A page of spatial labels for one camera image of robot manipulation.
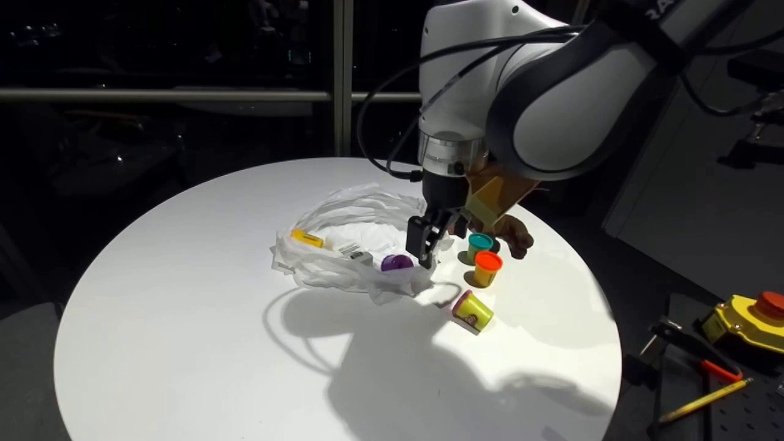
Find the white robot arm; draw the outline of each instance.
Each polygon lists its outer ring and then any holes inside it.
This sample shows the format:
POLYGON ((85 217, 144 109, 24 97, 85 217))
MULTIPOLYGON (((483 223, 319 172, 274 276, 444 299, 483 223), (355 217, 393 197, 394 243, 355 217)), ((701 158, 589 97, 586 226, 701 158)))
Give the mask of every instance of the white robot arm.
MULTIPOLYGON (((418 120, 428 210, 410 219, 407 250, 431 265, 433 243, 466 202, 466 172, 485 153, 535 180, 564 180, 602 164, 625 139, 650 81, 683 69, 750 3, 611 0, 568 41, 505 49, 444 96, 488 49, 421 66, 424 103, 439 99, 418 120)), ((556 27, 564 21, 522 0, 440 0, 427 14, 421 53, 556 27)))

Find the green object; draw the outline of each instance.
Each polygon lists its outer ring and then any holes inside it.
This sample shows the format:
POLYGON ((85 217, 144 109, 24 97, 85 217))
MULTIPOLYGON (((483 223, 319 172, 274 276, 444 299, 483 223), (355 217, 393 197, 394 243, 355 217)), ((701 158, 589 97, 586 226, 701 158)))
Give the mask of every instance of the green object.
POLYGON ((475 253, 480 250, 493 250, 494 248, 494 237, 485 234, 485 232, 473 232, 469 237, 469 260, 475 260, 475 253))

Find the clear plastic bag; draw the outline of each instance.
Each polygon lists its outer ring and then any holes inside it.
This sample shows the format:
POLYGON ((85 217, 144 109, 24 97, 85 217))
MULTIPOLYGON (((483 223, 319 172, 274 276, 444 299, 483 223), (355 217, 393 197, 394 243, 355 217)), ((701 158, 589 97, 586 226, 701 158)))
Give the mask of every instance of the clear plastic bag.
POLYGON ((387 192, 377 183, 339 190, 298 217, 297 226, 276 232, 273 266, 295 273, 298 287, 367 293, 377 304, 416 297, 431 287, 428 270, 413 265, 382 272, 377 262, 382 254, 407 254, 407 223, 411 216, 421 216, 424 207, 421 197, 387 192), (312 248, 295 239, 295 228, 329 237, 329 248, 312 248), (363 265, 350 260, 345 254, 350 248, 372 248, 367 253, 375 254, 375 262, 363 265))

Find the round white table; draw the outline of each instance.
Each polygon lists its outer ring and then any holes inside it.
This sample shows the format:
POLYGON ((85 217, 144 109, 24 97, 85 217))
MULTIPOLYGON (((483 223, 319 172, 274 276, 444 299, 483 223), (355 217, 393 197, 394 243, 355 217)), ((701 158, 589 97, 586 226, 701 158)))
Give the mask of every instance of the round white table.
MULTIPOLYGON (((619 337, 568 243, 480 299, 480 336, 404 299, 295 290, 273 243, 345 185, 418 195, 366 158, 302 158, 188 189, 126 228, 64 311, 55 382, 74 441, 591 441, 619 395, 619 337)), ((439 272, 462 272, 448 262, 439 272)))

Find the purple object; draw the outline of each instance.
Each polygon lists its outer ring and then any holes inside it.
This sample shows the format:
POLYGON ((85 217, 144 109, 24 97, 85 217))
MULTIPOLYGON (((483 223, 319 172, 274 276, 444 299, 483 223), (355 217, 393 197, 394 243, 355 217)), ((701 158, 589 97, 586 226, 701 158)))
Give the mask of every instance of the purple object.
POLYGON ((394 272, 394 270, 404 270, 404 266, 413 266, 413 262, 407 254, 387 254, 382 260, 382 272, 394 272))

